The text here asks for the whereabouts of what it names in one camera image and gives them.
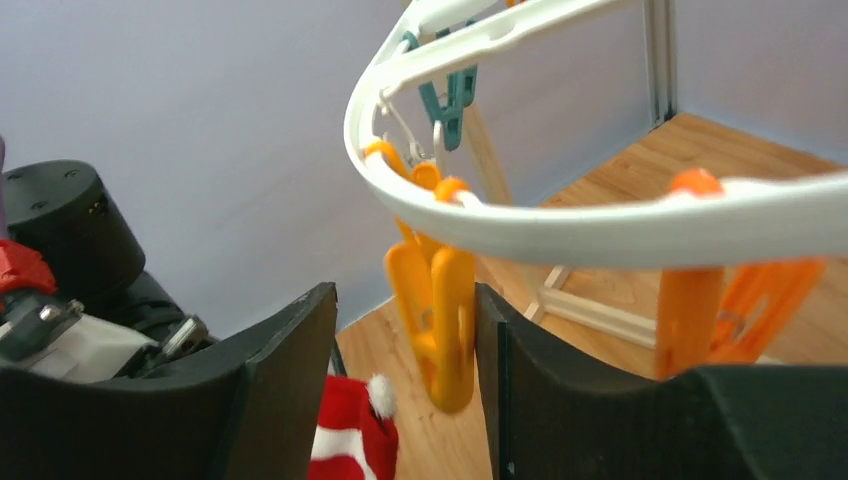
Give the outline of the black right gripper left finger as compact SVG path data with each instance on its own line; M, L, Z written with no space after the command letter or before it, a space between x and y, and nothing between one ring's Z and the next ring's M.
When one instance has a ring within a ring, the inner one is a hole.
M334 343L323 282L140 379L1 371L5 479L304 479Z

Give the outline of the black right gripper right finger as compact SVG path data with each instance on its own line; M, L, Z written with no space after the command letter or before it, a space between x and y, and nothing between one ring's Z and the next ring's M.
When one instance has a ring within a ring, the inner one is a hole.
M657 382L476 287L476 359L497 479L843 479L847 370L706 366Z

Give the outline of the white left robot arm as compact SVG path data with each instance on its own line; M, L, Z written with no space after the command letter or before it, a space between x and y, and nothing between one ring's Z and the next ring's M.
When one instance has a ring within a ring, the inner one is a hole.
M334 283L217 340L91 165L19 167L1 192L3 478L307 477Z

